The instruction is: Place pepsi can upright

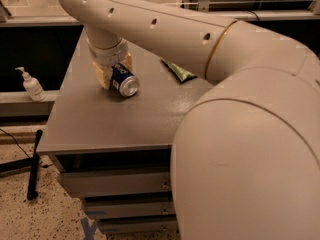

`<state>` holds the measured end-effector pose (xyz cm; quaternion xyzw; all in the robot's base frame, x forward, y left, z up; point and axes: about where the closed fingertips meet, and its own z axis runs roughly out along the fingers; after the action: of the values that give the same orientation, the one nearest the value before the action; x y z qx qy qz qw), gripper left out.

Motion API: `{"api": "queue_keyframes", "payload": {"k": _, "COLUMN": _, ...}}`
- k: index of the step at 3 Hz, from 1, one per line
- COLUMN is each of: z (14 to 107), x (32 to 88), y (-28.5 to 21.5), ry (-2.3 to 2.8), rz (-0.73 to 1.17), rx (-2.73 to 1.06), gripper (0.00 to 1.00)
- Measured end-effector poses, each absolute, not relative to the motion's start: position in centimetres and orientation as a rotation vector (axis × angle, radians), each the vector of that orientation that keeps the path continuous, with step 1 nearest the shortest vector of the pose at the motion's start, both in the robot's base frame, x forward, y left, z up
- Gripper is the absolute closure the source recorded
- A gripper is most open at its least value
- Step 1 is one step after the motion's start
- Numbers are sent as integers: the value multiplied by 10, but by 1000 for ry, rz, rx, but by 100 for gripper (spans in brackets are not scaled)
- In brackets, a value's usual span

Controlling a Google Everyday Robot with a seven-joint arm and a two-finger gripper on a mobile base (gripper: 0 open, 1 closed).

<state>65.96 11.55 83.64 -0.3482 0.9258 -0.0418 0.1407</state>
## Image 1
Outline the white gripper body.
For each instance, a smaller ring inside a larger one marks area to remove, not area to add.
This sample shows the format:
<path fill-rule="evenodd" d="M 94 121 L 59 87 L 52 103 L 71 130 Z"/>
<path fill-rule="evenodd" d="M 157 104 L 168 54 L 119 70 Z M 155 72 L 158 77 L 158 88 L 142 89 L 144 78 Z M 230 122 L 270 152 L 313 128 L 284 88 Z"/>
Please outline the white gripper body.
<path fill-rule="evenodd" d="M 102 66 L 110 66 L 123 61 L 128 54 L 127 41 L 122 39 L 119 44 L 112 48 L 98 48 L 87 41 L 89 52 L 93 61 Z"/>

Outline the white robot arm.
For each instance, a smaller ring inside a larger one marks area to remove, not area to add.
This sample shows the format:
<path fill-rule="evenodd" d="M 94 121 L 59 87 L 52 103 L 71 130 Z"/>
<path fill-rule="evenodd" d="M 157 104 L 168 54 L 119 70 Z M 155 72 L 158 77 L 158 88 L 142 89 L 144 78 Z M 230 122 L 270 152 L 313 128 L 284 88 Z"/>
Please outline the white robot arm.
<path fill-rule="evenodd" d="M 172 144 L 182 240 L 320 240 L 320 65 L 309 48 L 244 21 L 141 0 L 59 2 L 211 83 Z"/>

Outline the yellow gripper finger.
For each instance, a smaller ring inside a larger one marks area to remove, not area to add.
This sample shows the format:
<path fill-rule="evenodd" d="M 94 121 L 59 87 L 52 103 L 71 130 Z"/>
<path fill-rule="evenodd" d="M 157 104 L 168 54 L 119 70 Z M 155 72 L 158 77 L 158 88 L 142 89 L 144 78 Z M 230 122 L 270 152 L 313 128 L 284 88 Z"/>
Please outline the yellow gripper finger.
<path fill-rule="evenodd" d="M 129 70 L 132 71 L 133 70 L 133 66 L 132 66 L 132 56 L 130 53 L 127 53 L 126 56 L 124 57 L 124 59 L 122 60 L 122 64 Z"/>
<path fill-rule="evenodd" d="M 92 63 L 92 67 L 95 71 L 97 80 L 101 87 L 105 90 L 110 88 L 111 78 L 112 78 L 112 69 L 109 66 L 101 66 L 96 62 Z"/>

